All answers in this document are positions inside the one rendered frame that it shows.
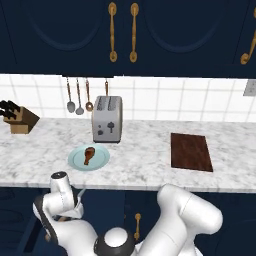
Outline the dark brown cutting board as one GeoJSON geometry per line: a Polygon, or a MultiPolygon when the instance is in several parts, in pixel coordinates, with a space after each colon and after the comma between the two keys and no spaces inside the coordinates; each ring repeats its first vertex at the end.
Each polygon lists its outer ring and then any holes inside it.
{"type": "Polygon", "coordinates": [[[170,139],[172,168],[213,171],[204,136],[172,133],[170,139]]]}

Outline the brown meat drumstick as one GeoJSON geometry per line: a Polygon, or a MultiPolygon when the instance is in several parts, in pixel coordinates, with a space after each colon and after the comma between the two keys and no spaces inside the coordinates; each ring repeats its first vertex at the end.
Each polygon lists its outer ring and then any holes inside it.
{"type": "Polygon", "coordinates": [[[87,147],[84,151],[84,164],[88,165],[89,161],[94,157],[94,155],[95,155],[95,148],[87,147]]]}

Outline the navy base cupboard door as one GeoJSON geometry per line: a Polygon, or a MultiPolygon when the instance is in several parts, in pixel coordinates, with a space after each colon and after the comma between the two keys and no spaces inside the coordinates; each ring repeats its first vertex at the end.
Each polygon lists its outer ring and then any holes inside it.
{"type": "Polygon", "coordinates": [[[221,229],[197,235],[195,245],[203,256],[256,256],[256,194],[196,192],[219,208],[221,229]]]}
{"type": "Polygon", "coordinates": [[[39,188],[0,187],[0,256],[13,256],[33,215],[39,188]]]}
{"type": "Polygon", "coordinates": [[[134,238],[136,230],[135,214],[141,214],[140,238],[135,243],[142,242],[156,224],[160,216],[156,191],[126,191],[124,203],[124,227],[129,230],[134,238]]]}

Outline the wooden knife block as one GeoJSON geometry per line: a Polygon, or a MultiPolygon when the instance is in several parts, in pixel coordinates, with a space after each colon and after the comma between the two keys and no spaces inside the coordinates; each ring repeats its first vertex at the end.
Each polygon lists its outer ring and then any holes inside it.
{"type": "Polygon", "coordinates": [[[10,125],[12,134],[29,134],[40,117],[23,106],[8,100],[0,101],[0,116],[10,125]]]}

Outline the silver toaster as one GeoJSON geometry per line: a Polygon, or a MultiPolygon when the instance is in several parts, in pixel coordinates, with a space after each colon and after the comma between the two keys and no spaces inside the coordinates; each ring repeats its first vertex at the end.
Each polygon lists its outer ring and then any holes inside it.
{"type": "Polygon", "coordinates": [[[96,143],[119,143],[122,136],[123,102],[120,96],[98,96],[92,113],[96,143]]]}

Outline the grey hanging spoon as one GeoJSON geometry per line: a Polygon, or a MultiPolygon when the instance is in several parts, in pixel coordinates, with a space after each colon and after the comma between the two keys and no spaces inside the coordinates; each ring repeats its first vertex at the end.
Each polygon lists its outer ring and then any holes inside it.
{"type": "Polygon", "coordinates": [[[66,78],[66,80],[67,80],[67,91],[68,91],[68,97],[69,97],[69,101],[67,103],[67,109],[70,113],[73,113],[75,111],[75,103],[71,100],[71,91],[70,91],[70,84],[69,84],[68,77],[66,78]]]}
{"type": "Polygon", "coordinates": [[[79,80],[76,78],[76,89],[77,89],[77,95],[78,95],[78,108],[76,109],[77,115],[82,115],[84,113],[84,109],[81,106],[81,96],[80,96],[80,86],[79,86],[79,80]]]}

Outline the grey wall socket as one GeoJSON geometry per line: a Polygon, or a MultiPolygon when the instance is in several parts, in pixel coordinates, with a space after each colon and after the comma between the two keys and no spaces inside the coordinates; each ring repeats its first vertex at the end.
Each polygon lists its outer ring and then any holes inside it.
{"type": "Polygon", "coordinates": [[[244,96],[255,97],[256,96],[256,79],[249,79],[246,83],[244,90],[244,96]]]}

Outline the navy wall cupboard door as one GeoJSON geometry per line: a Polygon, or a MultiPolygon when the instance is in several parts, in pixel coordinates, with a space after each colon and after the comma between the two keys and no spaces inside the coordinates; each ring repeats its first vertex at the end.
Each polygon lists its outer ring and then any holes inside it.
{"type": "MultiPolygon", "coordinates": [[[[138,0],[137,61],[126,76],[229,78],[250,0],[138,0]]],[[[132,3],[126,2],[124,50],[132,50],[132,3]]]]}
{"type": "Polygon", "coordinates": [[[110,60],[113,0],[0,0],[1,71],[114,77],[110,60]]]}
{"type": "Polygon", "coordinates": [[[240,57],[243,53],[248,53],[250,50],[251,41],[256,30],[256,19],[253,16],[255,7],[256,0],[250,0],[239,43],[239,65],[247,78],[256,78],[256,46],[251,59],[246,65],[240,63],[240,57]]]}

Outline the wooden hanging spoon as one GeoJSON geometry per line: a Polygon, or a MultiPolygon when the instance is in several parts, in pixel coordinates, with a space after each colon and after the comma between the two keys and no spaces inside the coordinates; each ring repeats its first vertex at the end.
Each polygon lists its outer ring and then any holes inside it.
{"type": "Polygon", "coordinates": [[[87,102],[86,102],[86,110],[89,112],[93,111],[93,103],[90,101],[90,91],[89,91],[89,81],[85,82],[86,84],[86,93],[87,93],[87,102]]]}

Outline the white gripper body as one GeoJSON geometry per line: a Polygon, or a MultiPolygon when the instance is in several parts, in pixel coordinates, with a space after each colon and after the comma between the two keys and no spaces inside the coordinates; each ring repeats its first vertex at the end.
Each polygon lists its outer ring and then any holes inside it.
{"type": "Polygon", "coordinates": [[[74,209],[68,210],[63,213],[65,217],[75,218],[75,219],[81,219],[84,214],[84,208],[81,201],[77,203],[74,209]]]}

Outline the light blue plate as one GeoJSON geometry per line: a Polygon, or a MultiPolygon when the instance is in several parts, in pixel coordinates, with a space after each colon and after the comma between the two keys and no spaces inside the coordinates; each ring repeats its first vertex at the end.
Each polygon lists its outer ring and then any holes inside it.
{"type": "Polygon", "coordinates": [[[92,171],[102,168],[109,161],[110,154],[108,150],[99,144],[88,144],[75,148],[68,156],[68,163],[71,167],[80,171],[92,171]],[[95,148],[95,155],[89,161],[88,165],[84,164],[84,151],[87,147],[95,148]]]}

